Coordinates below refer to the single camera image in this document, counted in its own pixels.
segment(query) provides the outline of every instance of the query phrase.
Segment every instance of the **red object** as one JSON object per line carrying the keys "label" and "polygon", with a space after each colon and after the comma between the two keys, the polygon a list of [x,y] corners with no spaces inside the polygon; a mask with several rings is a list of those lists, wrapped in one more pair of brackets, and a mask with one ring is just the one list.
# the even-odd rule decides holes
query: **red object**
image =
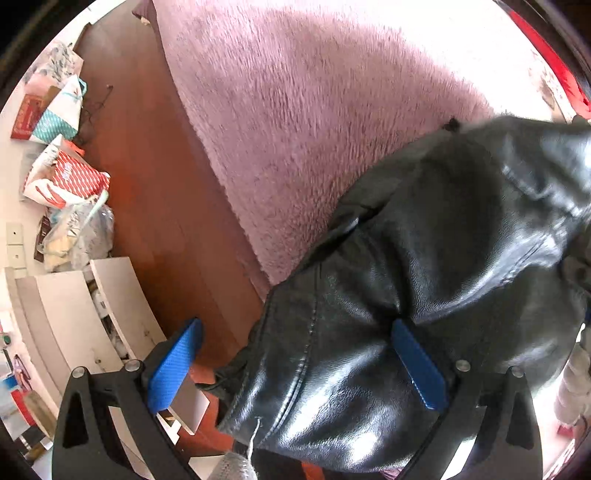
{"label": "red object", "polygon": [[109,189],[110,178],[76,158],[60,150],[57,155],[56,172],[51,179],[56,187],[67,190],[80,198],[100,195]]}
{"label": "red object", "polygon": [[43,114],[41,105],[43,98],[36,95],[26,94],[22,99],[21,107],[18,109],[17,118],[12,127],[10,138],[17,140],[29,140],[29,137],[35,130],[37,122]]}
{"label": "red object", "polygon": [[33,425],[37,425],[35,423],[35,420],[33,420],[31,414],[29,413],[27,406],[25,405],[25,401],[22,397],[22,392],[16,389],[12,390],[10,392],[10,395],[14,400],[14,403],[17,405],[19,411],[21,412],[21,415],[25,418],[25,421],[29,424],[29,426],[32,427]]}
{"label": "red object", "polygon": [[322,472],[322,468],[319,466],[302,462],[301,467],[304,471],[304,475],[306,476],[306,480],[324,480],[324,473]]}
{"label": "red object", "polygon": [[574,438],[574,428],[573,427],[567,427],[565,425],[559,425],[558,426],[558,431],[556,433],[558,435],[560,435],[561,437],[567,437],[569,439],[573,439]]}
{"label": "red object", "polygon": [[566,64],[560,59],[552,47],[550,47],[548,42],[546,42],[546,40],[544,40],[542,36],[529,25],[529,23],[514,11],[509,11],[509,16],[529,41],[532,42],[535,49],[540,52],[540,55],[544,57],[544,60],[548,63],[562,85],[574,111],[584,119],[591,119],[591,102],[589,102],[589,99],[581,90],[577,80],[574,78],[574,75]]}

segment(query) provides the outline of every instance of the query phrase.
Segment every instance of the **blue pad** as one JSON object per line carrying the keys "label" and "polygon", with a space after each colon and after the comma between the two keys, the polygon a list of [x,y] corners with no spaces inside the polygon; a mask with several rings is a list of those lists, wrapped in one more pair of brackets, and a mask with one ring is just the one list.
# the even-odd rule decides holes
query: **blue pad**
{"label": "blue pad", "polygon": [[449,404],[446,381],[401,319],[394,321],[391,338],[423,404],[429,410],[445,411]]}
{"label": "blue pad", "polygon": [[201,320],[195,318],[170,348],[148,382],[148,410],[156,414],[170,406],[203,342]]}

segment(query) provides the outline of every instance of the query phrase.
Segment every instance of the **metal screw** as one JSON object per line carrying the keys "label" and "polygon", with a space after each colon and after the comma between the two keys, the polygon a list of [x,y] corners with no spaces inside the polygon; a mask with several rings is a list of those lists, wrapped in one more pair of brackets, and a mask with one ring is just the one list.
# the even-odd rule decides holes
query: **metal screw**
{"label": "metal screw", "polygon": [[456,362],[456,368],[460,372],[469,372],[470,371],[470,362],[467,360],[458,360]]}
{"label": "metal screw", "polygon": [[128,362],[125,363],[125,369],[128,372],[135,372],[137,370],[139,370],[140,366],[141,366],[142,362],[140,362],[139,360],[129,360]]}
{"label": "metal screw", "polygon": [[85,373],[86,373],[86,368],[84,368],[84,367],[76,367],[74,370],[72,370],[72,376],[74,378],[80,378]]}
{"label": "metal screw", "polygon": [[517,378],[521,378],[524,375],[523,370],[519,367],[511,367],[511,373]]}

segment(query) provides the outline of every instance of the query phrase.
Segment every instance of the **clear plastic bag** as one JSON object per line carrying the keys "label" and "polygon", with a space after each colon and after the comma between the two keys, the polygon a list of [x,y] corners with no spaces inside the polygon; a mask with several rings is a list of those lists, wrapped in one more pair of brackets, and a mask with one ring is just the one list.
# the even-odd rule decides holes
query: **clear plastic bag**
{"label": "clear plastic bag", "polygon": [[81,270],[90,260],[107,258],[113,248],[115,218],[96,196],[65,207],[44,238],[40,252],[46,271]]}

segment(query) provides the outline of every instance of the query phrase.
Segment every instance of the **gray fabric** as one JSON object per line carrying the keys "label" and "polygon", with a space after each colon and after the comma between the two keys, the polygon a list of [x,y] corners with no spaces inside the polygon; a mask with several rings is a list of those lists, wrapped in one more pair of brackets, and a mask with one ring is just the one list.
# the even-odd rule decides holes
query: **gray fabric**
{"label": "gray fabric", "polygon": [[246,457],[228,452],[207,480],[256,480],[256,472]]}

